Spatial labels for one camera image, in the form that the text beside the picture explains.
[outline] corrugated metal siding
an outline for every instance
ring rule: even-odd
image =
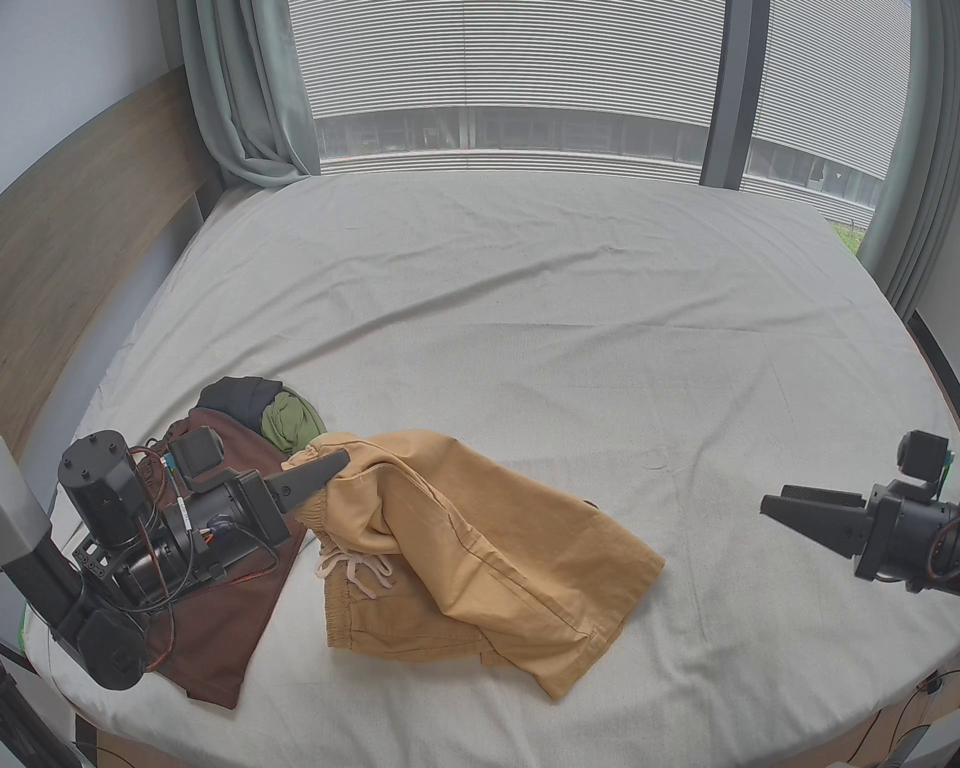
[[[290,0],[290,18],[315,118],[465,103],[463,0]]]
[[[567,171],[695,184],[700,167],[642,157],[589,155],[538,150],[461,150],[401,152],[389,155],[338,157],[325,160],[322,173],[378,171]]]
[[[825,195],[823,192],[785,184],[773,179],[744,176],[740,191],[809,203],[819,210],[825,219],[843,224],[853,223],[861,229],[866,229],[874,218],[874,210],[866,205],[851,203],[831,195]]]
[[[709,125],[723,0],[466,0],[464,13],[470,106]]]
[[[902,0],[773,0],[754,135],[883,179],[909,72]]]
[[[290,0],[313,116],[552,107],[709,125],[723,0]]]

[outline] gray bed sheet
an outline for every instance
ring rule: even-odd
[[[478,660],[326,648],[315,543],[235,711],[158,675],[104,691],[28,620],[31,660],[91,721],[195,765],[769,765],[960,649],[954,598],[858,581],[757,513],[784,483],[887,482],[910,429],[957,438],[900,321],[811,207],[515,172],[247,194],[188,247],[81,432],[159,436],[225,374],[283,379],[331,430],[454,435],[594,501],[667,566],[559,703]],[[54,520],[66,545],[62,494]]]

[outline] wooden bed frame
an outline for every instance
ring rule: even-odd
[[[180,67],[0,194],[0,436],[14,458],[99,308],[215,171]]]

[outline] drawstring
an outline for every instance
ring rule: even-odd
[[[376,580],[380,582],[380,585],[385,589],[389,589],[393,586],[393,583],[387,580],[387,577],[393,574],[394,567],[387,562],[387,559],[383,555],[368,555],[364,552],[351,552],[347,550],[346,552],[335,544],[330,547],[326,552],[321,546],[320,548],[320,562],[317,563],[317,568],[314,573],[321,579],[325,579],[330,571],[334,569],[340,563],[347,564],[347,580],[351,584],[355,584],[357,588],[363,592],[371,600],[376,600],[376,594],[360,582],[360,579],[357,577],[357,566],[365,565],[369,568],[373,575],[376,577]]]

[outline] grass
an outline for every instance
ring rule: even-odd
[[[850,249],[850,253],[856,255],[857,249],[860,248],[860,243],[863,242],[863,235],[866,229],[851,227],[847,224],[837,224],[836,222],[830,222],[830,225],[836,233],[840,235],[840,239],[843,240],[844,245]]]

